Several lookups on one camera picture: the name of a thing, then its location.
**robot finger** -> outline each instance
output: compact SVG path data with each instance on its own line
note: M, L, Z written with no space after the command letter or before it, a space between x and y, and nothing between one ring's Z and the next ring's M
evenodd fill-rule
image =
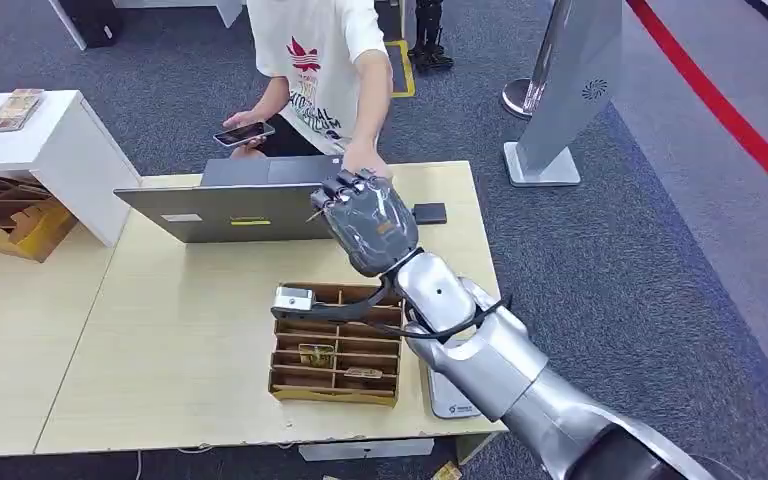
M333 199L339 198L340 190L343 188L345 188L343 184L334 178L329 178L328 180L322 182L322 189L325 191L325 194Z

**cardboard organizer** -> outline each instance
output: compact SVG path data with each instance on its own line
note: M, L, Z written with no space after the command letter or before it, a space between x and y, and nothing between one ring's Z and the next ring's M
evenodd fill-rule
M354 303L375 291L374 287L367 286L302 283L284 286L313 290L318 302L332 305ZM368 314L369 320L393 327L401 327L403 318L403 301L395 296L385 298ZM400 338L361 322L336 324L303 319L276 320L275 337L269 392L278 400L373 403L391 407L396 404ZM327 345L334 351L322 355L319 359L322 366L314 366L306 345Z
M35 180L0 177L0 253L44 262L76 223Z

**robotic arm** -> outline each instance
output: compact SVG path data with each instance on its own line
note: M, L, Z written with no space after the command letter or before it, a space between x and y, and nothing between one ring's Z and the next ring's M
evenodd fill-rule
M382 289L392 287L408 302L402 333L410 348L489 420L501 420L551 478L714 479L648 425L613 412L553 372L513 313L418 248L413 216L388 180L343 171L311 200L352 266L380 275ZM471 324L477 329L460 346L434 335Z

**black pants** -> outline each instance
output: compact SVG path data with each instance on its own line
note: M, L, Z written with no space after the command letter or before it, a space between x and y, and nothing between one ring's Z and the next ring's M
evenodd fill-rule
M267 157L301 157L306 155L322 155L322 152L297 132L287 120L279 114L273 115L266 121L275 127L275 133L266 137L258 150Z

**laptop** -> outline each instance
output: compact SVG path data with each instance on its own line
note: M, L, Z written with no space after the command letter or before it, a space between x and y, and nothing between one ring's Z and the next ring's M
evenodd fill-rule
M331 238L310 195L341 169L340 156L208 160L197 187L113 193L184 243Z

